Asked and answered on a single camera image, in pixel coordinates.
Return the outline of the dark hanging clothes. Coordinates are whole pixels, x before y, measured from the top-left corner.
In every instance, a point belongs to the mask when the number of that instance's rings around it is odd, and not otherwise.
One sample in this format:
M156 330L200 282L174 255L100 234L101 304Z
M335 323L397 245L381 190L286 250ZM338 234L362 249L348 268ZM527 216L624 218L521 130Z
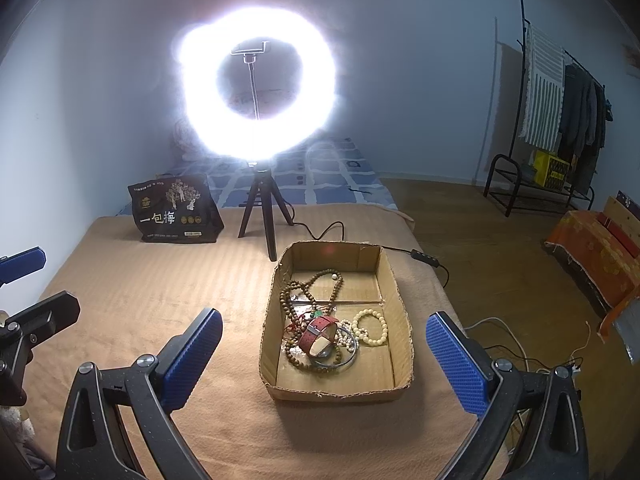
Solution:
M576 63L565 66L558 156L570 164L570 184L579 193L590 189L612 120L604 87Z

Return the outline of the yellow black box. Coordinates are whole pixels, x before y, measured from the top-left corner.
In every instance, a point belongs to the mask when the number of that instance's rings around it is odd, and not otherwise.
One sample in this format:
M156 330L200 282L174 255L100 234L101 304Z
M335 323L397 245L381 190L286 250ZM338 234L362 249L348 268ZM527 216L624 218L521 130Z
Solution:
M534 182L542 188L562 191L570 170L570 164L549 152L536 150L533 154L532 167Z

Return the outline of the black tripod stand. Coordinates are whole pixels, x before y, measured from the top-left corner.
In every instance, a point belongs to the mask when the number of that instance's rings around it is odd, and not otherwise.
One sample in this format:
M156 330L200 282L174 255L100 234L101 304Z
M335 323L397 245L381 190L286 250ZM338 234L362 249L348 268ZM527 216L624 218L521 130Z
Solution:
M262 211L262 223L264 224L267 254L270 261L276 262L278 255L276 229L274 228L273 219L273 204L278 205L288 226L294 224L293 216L288 211L288 204L285 203L280 188L276 180L274 180L270 166L266 162L256 162L256 164L250 165L250 168L253 170L253 182L248 191L238 237L242 238L246 235L250 216L256 207L256 200L259 200L260 210Z

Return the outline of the black clothes rack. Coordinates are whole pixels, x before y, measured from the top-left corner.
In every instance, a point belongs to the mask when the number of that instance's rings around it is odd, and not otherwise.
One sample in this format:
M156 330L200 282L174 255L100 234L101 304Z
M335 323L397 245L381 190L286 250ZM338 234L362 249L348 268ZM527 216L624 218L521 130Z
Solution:
M589 70L527 18L520 3L518 99L508 149L491 159L483 196L514 211L590 209L591 180L604 148L611 103Z

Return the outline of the orange cloth covered furniture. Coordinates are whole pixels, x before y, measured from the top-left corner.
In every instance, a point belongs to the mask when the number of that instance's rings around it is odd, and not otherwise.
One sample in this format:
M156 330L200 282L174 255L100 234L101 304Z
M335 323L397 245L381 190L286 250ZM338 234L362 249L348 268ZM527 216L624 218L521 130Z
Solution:
M544 247L561 249L586 274L606 309L598 334L608 339L614 322L639 299L639 205L618 193L601 211L571 210Z

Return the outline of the blue patterned bed sheet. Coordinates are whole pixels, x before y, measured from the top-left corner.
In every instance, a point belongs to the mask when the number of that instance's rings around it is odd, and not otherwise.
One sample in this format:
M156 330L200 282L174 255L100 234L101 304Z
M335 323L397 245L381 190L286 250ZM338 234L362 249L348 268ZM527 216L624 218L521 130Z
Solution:
M290 204L372 204L395 210L390 190L348 136L318 134L282 152L271 171L283 198ZM166 177L204 174L210 194L220 208L243 207L253 173L242 160L213 156L179 162Z

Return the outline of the striped hanging towel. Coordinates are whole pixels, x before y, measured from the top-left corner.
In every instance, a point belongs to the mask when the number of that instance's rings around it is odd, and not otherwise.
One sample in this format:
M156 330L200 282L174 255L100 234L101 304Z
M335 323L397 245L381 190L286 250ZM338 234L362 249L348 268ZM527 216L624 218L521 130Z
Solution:
M565 51L533 24L525 35L525 143L547 152L559 145L564 99Z

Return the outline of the red strap wristwatch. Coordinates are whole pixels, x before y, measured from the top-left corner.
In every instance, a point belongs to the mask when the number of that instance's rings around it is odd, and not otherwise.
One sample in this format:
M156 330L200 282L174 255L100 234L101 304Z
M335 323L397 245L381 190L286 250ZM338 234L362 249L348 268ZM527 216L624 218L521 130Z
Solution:
M334 344L338 319L320 315L311 320L298 340L298 348L311 358L318 358Z

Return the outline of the black snack bag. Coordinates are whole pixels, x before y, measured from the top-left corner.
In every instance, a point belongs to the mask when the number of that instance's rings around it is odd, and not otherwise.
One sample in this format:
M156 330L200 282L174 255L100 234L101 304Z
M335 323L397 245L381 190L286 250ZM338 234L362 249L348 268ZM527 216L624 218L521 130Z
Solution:
M215 243L224 222L204 174L128 186L131 214L145 243Z

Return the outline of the cardboard box tray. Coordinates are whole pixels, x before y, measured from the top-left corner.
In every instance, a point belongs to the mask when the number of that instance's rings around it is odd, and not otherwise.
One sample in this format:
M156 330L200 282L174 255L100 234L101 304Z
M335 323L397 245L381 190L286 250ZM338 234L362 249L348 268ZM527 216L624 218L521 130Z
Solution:
M361 310L381 313L387 340L363 344L352 362L329 373L304 372L285 355L283 338L292 321L281 308L280 292L293 280L306 282L320 271L343 277L333 313L350 321ZM274 400L316 403L393 401L413 381L412 328L385 249L349 242L296 242L274 269L260 342L259 376Z

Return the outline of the folded floral quilt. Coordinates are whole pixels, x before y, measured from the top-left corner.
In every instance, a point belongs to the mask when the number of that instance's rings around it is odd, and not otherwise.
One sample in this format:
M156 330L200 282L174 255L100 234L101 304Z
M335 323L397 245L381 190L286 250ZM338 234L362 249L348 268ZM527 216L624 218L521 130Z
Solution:
M172 132L172 144L184 162L196 162L202 158L200 138L186 118L176 121Z

